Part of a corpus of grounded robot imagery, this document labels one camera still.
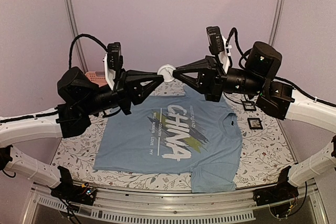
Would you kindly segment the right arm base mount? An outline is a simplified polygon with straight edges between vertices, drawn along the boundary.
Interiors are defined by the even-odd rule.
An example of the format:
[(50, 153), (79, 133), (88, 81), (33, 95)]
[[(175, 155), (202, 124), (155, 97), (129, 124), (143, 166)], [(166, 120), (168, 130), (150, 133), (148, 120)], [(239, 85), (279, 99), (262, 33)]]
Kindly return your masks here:
[(298, 188), (288, 182), (276, 184), (274, 186), (256, 189), (253, 191), (253, 200), (257, 206), (273, 204), (276, 202), (289, 200), (298, 197)]

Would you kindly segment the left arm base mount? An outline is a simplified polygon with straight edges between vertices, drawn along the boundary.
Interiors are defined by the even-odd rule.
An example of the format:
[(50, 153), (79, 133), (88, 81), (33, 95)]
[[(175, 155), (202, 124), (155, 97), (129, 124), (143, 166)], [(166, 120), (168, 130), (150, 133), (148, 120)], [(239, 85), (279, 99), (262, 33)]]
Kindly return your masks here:
[(97, 194), (97, 188), (89, 186), (88, 183), (83, 185), (61, 183), (56, 188), (51, 188), (51, 195), (63, 201), (75, 202), (92, 206)]

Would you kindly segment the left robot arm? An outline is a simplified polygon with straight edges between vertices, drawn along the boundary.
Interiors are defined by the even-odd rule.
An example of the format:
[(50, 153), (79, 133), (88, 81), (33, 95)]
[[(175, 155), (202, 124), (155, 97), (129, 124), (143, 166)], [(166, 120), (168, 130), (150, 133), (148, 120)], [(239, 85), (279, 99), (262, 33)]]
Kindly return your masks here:
[(14, 145), (45, 138), (79, 136), (90, 126), (90, 116), (119, 108), (125, 115), (131, 105), (142, 103), (164, 78), (154, 72), (121, 70), (115, 85), (99, 86), (78, 68), (66, 71), (57, 83), (64, 100), (46, 111), (1, 119), (1, 170), (21, 174), (49, 188), (57, 188), (67, 200), (78, 195), (71, 174), (64, 167), (54, 168), (32, 158)]

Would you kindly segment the round white brooch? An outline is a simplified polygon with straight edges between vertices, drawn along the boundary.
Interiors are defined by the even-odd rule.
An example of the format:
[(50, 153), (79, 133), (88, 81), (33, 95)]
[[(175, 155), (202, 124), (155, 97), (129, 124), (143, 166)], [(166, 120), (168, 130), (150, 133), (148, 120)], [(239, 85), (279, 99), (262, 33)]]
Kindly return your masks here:
[(159, 67), (159, 69), (157, 71), (157, 74), (162, 75), (163, 78), (164, 78), (164, 82), (169, 83), (169, 82), (174, 81), (174, 79), (175, 79), (173, 77), (173, 71), (175, 69), (176, 68), (173, 65), (165, 64), (165, 65), (162, 65), (161, 67)]

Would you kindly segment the light blue t-shirt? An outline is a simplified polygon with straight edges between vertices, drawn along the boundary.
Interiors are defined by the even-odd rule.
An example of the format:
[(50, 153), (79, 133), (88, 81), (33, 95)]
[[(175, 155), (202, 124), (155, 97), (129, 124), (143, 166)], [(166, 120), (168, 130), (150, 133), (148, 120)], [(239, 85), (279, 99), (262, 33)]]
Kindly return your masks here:
[(242, 134), (224, 99), (209, 102), (189, 87), (181, 96), (150, 96), (130, 115), (108, 119), (96, 170), (190, 173), (194, 193), (235, 190)]

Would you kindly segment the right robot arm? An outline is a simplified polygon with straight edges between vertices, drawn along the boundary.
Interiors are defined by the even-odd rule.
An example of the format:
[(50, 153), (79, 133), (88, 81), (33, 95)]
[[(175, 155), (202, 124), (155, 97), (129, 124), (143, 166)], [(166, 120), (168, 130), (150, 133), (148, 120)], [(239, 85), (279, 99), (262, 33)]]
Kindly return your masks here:
[(230, 66), (229, 47), (210, 45), (211, 55), (176, 68), (173, 77), (207, 101), (217, 102), (223, 93), (256, 96), (256, 107), (280, 120), (308, 123), (335, 132), (335, 105), (310, 97), (292, 82), (277, 77), (282, 55), (269, 44), (254, 43), (244, 55), (244, 67)]

